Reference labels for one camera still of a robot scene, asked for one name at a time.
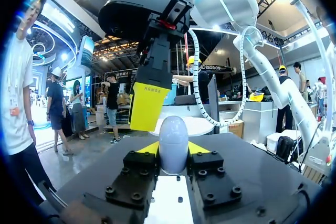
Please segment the person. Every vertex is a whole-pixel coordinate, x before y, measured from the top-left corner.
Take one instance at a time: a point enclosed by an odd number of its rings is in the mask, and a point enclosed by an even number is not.
[[[281,65],[279,67],[279,74],[280,74],[279,76],[280,84],[283,84],[284,81],[290,79],[287,76],[287,68],[284,65]],[[286,115],[285,130],[291,130],[293,125],[293,114],[289,104],[287,104],[283,109],[278,109],[277,126],[276,126],[276,132],[278,133],[282,132],[282,123],[284,120],[283,117],[284,115]]]
[[[322,82],[322,79],[319,78],[318,79],[318,90],[316,92],[316,95],[318,97],[318,105],[319,105],[319,114],[320,116],[325,116],[325,113],[324,113],[324,99],[326,97],[326,85]]]
[[[252,93],[252,89],[246,83],[246,98],[248,98],[251,93]],[[238,91],[238,97],[242,97],[242,96],[243,96],[243,81],[240,82],[239,91]]]
[[[41,13],[46,0],[29,0],[28,7],[5,52],[1,83],[1,121],[4,134],[3,150],[7,152],[8,168],[22,192],[39,205],[43,202],[32,181],[45,181],[56,191],[48,178],[37,151],[34,122],[31,117],[30,88],[33,84],[33,50],[25,39],[27,31]]]
[[[311,87],[310,87],[309,80],[306,81],[306,86],[307,86],[307,93],[308,93],[308,101],[311,102],[311,96],[310,96]]]
[[[75,125],[75,131],[78,133],[79,138],[84,140],[89,138],[89,136],[85,134],[85,120],[81,104],[83,93],[79,93],[79,86],[80,82],[76,80],[71,92],[70,103],[72,103],[72,112],[74,114],[73,122]]]
[[[311,89],[309,80],[306,81],[306,86],[307,86],[307,89]]]
[[[306,86],[306,76],[305,74],[301,71],[301,64],[299,62],[295,62],[294,65],[294,71],[297,73],[300,77],[300,83],[299,83],[299,91],[303,97],[303,99],[308,102],[308,91],[307,91],[307,86]]]
[[[110,125],[113,127],[114,138],[110,141],[110,143],[113,144],[121,140],[121,137],[118,134],[117,123],[115,121],[118,109],[117,95],[119,93],[119,83],[117,82],[116,74],[109,74],[109,76],[107,77],[107,81],[102,82],[102,84],[109,88],[106,107]]]
[[[55,68],[51,73],[51,84],[48,89],[48,105],[47,105],[47,121],[50,121],[51,128],[55,131],[55,145],[54,151],[58,152],[57,142],[58,135],[60,135],[64,146],[63,155],[73,155],[72,150],[69,147],[67,138],[64,135],[62,130],[62,118],[65,118],[66,108],[65,108],[65,99],[63,96],[63,89],[58,80],[61,76],[61,69],[59,67]]]
[[[175,79],[179,84],[183,86],[190,86],[191,89],[191,94],[194,93],[194,78],[193,78],[193,73],[194,73],[194,62],[195,62],[195,57],[190,56],[188,59],[188,65],[187,68],[190,72],[190,76],[179,76],[179,75],[173,75],[173,79]],[[208,93],[208,84],[210,82],[208,74],[204,71],[201,70],[200,65],[201,65],[201,60],[198,59],[198,89],[200,90],[199,96],[201,97],[202,103],[208,103],[209,100],[209,93]]]

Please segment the white hard hat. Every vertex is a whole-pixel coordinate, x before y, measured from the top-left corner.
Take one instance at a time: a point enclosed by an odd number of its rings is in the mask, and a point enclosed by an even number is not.
[[[61,76],[61,68],[57,67],[51,72],[54,76],[60,77]]]

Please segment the black t-shirt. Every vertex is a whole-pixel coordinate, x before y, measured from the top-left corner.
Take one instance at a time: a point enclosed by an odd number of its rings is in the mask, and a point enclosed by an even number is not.
[[[209,76],[205,71],[198,73],[198,89],[200,90],[199,96],[201,101],[205,103],[209,99],[208,84],[210,82]],[[194,82],[190,83],[191,94],[194,93]]]
[[[280,81],[280,84],[282,84],[284,81],[286,81],[287,79],[290,79],[290,77],[288,76],[279,76],[279,81]]]
[[[117,95],[119,93],[119,83],[110,83],[111,86],[109,87],[109,95],[107,96],[107,103],[106,107],[110,110],[117,110]]]
[[[51,83],[49,86],[47,97],[51,97],[51,105],[49,115],[62,115],[63,113],[63,89],[57,82]]]
[[[240,84],[239,91],[240,91],[240,95],[243,96],[243,83]],[[246,98],[248,98],[248,95],[249,95],[248,87],[246,86]]]

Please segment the black pants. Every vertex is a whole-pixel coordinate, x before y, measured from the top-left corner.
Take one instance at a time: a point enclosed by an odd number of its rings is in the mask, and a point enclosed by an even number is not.
[[[278,118],[277,118],[277,129],[276,132],[282,132],[282,122],[284,120],[284,115],[286,115],[286,125],[285,130],[291,130],[293,125],[293,115],[292,111],[290,110],[290,106],[287,105],[282,110],[278,110]]]
[[[41,204],[43,199],[36,191],[27,173],[29,173],[35,185],[38,185],[44,180],[49,187],[52,189],[54,189],[54,187],[43,169],[34,144],[31,144],[22,152],[10,155],[8,160],[10,172],[13,173],[17,186],[21,187],[22,193],[25,193],[26,196],[36,205]]]

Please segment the robotic arm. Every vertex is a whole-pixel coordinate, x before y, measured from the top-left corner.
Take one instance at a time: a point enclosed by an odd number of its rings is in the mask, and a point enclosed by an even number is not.
[[[170,49],[188,30],[189,16],[191,15],[197,24],[205,28],[231,22],[240,33],[240,36],[234,40],[234,45],[240,50],[243,85],[246,86],[244,55],[265,81],[276,106],[280,109],[287,104],[291,106],[293,117],[302,134],[304,153],[309,145],[312,147],[318,145],[319,148],[323,146],[318,157],[309,156],[306,162],[310,162],[309,166],[314,169],[327,174],[330,167],[328,168],[325,158],[334,146],[330,142],[332,140],[331,129],[328,127],[321,131],[317,128],[316,119],[294,82],[288,79],[280,84],[270,62],[256,49],[264,43],[260,31],[255,27],[257,14],[256,0],[109,0],[99,14],[102,29],[107,34],[116,37],[142,41],[138,48],[138,53],[142,56],[131,102],[129,119],[131,128],[148,131],[155,128],[161,104],[172,81]],[[197,63],[199,57],[197,37],[192,31],[189,30],[189,32],[195,42],[195,62]],[[197,70],[198,64],[195,64],[195,97],[203,116],[216,126],[226,125],[227,123],[211,119],[200,103],[200,96],[197,93]],[[244,104],[245,100],[235,118],[239,117]],[[143,113],[147,111],[150,111],[151,115],[148,113],[147,115],[151,119],[145,122],[147,119],[144,119]]]

